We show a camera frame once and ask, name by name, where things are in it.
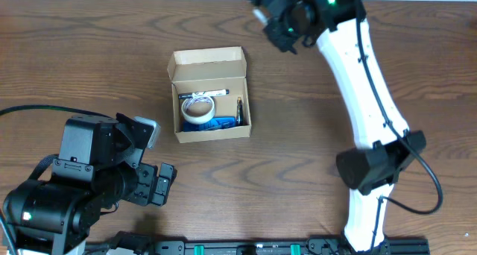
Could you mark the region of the white masking tape roll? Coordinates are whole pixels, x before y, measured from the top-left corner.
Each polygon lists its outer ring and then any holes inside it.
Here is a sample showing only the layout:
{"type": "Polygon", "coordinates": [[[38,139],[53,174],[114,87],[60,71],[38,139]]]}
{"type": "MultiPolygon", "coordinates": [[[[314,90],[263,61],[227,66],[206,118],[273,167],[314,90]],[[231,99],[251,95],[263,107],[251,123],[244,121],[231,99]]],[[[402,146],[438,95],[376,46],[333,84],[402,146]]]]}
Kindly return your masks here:
{"type": "Polygon", "coordinates": [[[215,100],[210,96],[187,98],[181,105],[183,118],[191,124],[202,125],[215,117],[215,100]]]}

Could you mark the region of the blue plastic case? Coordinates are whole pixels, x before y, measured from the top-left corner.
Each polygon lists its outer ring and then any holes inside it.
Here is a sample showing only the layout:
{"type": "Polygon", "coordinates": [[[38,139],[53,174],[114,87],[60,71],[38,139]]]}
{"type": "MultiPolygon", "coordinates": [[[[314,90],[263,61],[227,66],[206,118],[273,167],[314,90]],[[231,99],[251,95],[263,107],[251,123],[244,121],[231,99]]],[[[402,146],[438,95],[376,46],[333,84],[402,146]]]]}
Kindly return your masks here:
{"type": "Polygon", "coordinates": [[[201,125],[194,125],[189,122],[183,123],[183,132],[199,132],[210,130],[221,130],[234,128],[236,126],[236,118],[232,116],[214,117],[208,122],[201,125]]]}

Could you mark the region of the black and white marker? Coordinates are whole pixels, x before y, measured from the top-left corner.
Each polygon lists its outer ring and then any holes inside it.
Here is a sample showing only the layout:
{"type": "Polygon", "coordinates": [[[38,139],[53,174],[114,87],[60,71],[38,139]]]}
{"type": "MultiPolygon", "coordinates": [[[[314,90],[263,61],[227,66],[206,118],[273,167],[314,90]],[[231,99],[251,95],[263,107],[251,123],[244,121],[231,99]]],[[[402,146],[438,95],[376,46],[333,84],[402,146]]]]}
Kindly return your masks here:
{"type": "Polygon", "coordinates": [[[189,99],[189,98],[197,98],[197,97],[215,97],[215,96],[225,96],[228,95],[230,91],[228,89],[217,89],[217,90],[210,90],[210,91],[200,91],[200,92],[189,92],[189,93],[182,93],[178,95],[179,99],[189,99]]]}

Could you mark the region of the cardboard box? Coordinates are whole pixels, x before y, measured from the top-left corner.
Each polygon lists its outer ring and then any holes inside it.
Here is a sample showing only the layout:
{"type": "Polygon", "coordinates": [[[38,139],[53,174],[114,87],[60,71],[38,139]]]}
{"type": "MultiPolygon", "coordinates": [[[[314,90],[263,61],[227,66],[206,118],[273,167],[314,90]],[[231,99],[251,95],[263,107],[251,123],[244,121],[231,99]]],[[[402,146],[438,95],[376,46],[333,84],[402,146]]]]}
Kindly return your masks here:
{"type": "Polygon", "coordinates": [[[167,72],[171,81],[174,133],[181,143],[249,137],[252,122],[247,89],[247,61],[242,47],[207,48],[176,51],[169,60],[167,72]],[[178,95],[189,92],[228,89],[215,100],[215,117],[236,117],[237,98],[243,102],[244,123],[228,129],[183,132],[186,120],[181,113],[185,101],[178,95]]]}

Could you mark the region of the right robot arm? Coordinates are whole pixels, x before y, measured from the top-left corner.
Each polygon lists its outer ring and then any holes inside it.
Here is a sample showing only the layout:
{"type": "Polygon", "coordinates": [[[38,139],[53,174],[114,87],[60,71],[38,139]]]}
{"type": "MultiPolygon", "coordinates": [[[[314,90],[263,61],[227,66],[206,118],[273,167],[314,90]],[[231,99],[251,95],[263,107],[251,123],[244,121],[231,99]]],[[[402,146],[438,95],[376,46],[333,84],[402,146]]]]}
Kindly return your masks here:
{"type": "Polygon", "coordinates": [[[350,191],[348,219],[337,245],[316,254],[427,254],[423,238],[383,232],[388,198],[399,174],[426,139],[411,131],[382,76],[361,0],[252,0],[268,40],[283,52],[317,47],[336,79],[353,129],[354,147],[336,157],[350,191]]]}

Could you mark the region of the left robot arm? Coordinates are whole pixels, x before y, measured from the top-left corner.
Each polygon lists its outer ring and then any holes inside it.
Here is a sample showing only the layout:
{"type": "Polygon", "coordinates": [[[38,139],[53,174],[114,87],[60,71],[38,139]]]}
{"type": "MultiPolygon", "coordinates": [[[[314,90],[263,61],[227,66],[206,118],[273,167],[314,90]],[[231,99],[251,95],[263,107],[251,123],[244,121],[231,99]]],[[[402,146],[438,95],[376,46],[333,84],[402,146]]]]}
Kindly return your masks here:
{"type": "Polygon", "coordinates": [[[45,157],[5,198],[5,241],[17,253],[67,254],[120,201],[163,206],[177,171],[142,162],[158,133],[155,121],[123,114],[68,119],[59,153],[45,157]]]}

